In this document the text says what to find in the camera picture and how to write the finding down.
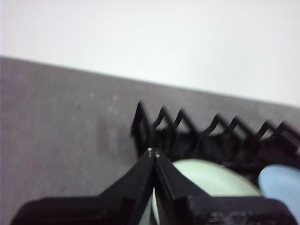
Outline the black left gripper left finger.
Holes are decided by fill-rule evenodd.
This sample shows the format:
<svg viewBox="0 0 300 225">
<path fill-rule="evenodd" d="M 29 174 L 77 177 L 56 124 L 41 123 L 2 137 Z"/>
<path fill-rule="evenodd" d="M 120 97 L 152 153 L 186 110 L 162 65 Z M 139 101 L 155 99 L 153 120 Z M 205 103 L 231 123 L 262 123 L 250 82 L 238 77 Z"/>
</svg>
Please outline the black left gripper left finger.
<svg viewBox="0 0 300 225">
<path fill-rule="evenodd" d="M 154 150 L 105 191 L 94 196 L 48 197 L 24 204 L 13 225 L 138 225 L 148 221 Z"/>
</svg>

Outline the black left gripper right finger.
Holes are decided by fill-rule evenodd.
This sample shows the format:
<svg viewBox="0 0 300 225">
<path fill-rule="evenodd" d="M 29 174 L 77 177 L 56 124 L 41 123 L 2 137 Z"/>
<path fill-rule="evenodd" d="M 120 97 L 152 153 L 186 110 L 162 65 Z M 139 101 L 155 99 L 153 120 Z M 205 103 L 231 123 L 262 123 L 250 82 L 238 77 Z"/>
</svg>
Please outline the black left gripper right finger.
<svg viewBox="0 0 300 225">
<path fill-rule="evenodd" d="M 263 196 L 213 196 L 155 151 L 154 214 L 159 225 L 295 225 L 281 201 Z"/>
</svg>

